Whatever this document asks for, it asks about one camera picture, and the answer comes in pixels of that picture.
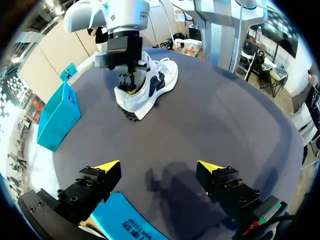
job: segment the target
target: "person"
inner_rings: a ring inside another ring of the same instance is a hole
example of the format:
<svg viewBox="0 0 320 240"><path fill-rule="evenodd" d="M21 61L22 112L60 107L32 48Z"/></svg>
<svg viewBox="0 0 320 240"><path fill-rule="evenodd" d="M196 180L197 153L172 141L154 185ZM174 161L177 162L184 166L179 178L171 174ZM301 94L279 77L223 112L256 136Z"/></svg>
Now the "person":
<svg viewBox="0 0 320 240"><path fill-rule="evenodd" d="M87 29L88 34L92 37L95 37L95 44L98 47L100 52L106 52L108 49L108 31L107 28L104 26L99 26L99 27L93 27Z"/></svg>
<svg viewBox="0 0 320 240"><path fill-rule="evenodd" d="M291 118L291 122L297 128L303 138L303 159L304 163L307 154L307 144L320 134L320 111L318 107L319 90L318 77L313 70L314 64L308 70L308 85L299 94L292 98L293 111L295 114Z"/></svg>
<svg viewBox="0 0 320 240"><path fill-rule="evenodd" d="M20 167L17 164L10 163L9 166L12 168L13 171L20 172Z"/></svg>
<svg viewBox="0 0 320 240"><path fill-rule="evenodd" d="M27 161L21 159L21 158L18 158L16 155L10 153L8 154L8 158L12 158L14 161L16 161L18 164L22 165L23 167L27 168Z"/></svg>

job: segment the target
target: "table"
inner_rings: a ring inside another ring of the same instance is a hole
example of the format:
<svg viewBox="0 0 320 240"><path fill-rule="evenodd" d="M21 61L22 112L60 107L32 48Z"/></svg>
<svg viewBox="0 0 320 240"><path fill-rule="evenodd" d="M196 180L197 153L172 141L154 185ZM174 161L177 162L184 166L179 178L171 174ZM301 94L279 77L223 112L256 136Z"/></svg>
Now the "table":
<svg viewBox="0 0 320 240"><path fill-rule="evenodd" d="M230 239L235 232L195 178L198 160L232 166L244 182L289 203L299 179L303 141L283 112L258 89L219 67L172 51L179 69L172 92L139 122L118 109L118 74L90 68L72 85L82 118L53 154L61 188L85 166L120 160L115 191L173 240Z"/></svg>
<svg viewBox="0 0 320 240"><path fill-rule="evenodd" d="M264 52L265 54L267 54L268 56L270 56L272 58L273 64L275 63L279 44L276 44L275 52L274 52L274 55L272 56L270 53L267 52L266 45L264 45L263 43L257 43L256 39L253 36L249 36L249 38L247 38L246 41L248 43L251 43L251 44L257 46L258 49L260 49L262 52Z"/></svg>
<svg viewBox="0 0 320 240"><path fill-rule="evenodd" d="M263 43L257 43L255 38L253 38L252 36L249 36L249 38L247 38L246 41L248 43L251 43L251 44L257 46L257 48L262 50L264 53L267 53L266 45L264 45Z"/></svg>

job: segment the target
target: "shoelace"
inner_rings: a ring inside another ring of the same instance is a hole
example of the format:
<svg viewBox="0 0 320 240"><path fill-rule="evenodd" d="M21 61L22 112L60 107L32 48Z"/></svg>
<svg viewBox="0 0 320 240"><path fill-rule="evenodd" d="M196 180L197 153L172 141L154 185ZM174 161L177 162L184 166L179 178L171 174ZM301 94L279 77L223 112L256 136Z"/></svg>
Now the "shoelace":
<svg viewBox="0 0 320 240"><path fill-rule="evenodd" d="M154 63L154 70L157 72L161 71L162 69L167 70L165 65L162 64L163 62L166 62L166 61L170 61L170 59L168 57L165 57L165 58L161 59L160 61L152 60L152 62Z"/></svg>

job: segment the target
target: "light fixture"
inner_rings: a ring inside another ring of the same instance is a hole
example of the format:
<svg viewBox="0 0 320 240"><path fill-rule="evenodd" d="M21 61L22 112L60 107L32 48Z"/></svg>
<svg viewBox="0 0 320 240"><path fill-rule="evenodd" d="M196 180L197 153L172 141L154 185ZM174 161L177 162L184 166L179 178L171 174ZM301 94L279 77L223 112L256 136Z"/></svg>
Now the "light fixture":
<svg viewBox="0 0 320 240"><path fill-rule="evenodd" d="M62 15L62 14L65 13L65 11L63 11L63 10L61 9L61 7L59 7L59 6L57 6L57 7L54 9L54 12L55 12L55 14L57 14L57 15Z"/></svg>
<svg viewBox="0 0 320 240"><path fill-rule="evenodd" d="M45 0L45 2L49 5L49 7L53 7L55 5L53 0Z"/></svg>
<svg viewBox="0 0 320 240"><path fill-rule="evenodd" d="M11 62L13 62L14 64L17 64L20 62L20 60L21 60L21 57L16 56L11 60Z"/></svg>

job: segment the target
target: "robotic arm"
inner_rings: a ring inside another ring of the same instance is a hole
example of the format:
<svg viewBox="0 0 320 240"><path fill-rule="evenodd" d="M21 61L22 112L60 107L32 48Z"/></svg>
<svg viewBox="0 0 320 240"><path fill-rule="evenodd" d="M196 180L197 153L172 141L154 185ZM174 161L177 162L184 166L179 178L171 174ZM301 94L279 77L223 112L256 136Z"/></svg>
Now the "robotic arm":
<svg viewBox="0 0 320 240"><path fill-rule="evenodd" d="M149 8L144 0L80 0L66 11L64 29L71 33L106 26L108 50L95 55L95 66L110 70L125 67L126 73L119 76L119 88L130 93L140 87L135 82L137 68L147 70L139 65L143 46L139 31L148 26Z"/></svg>

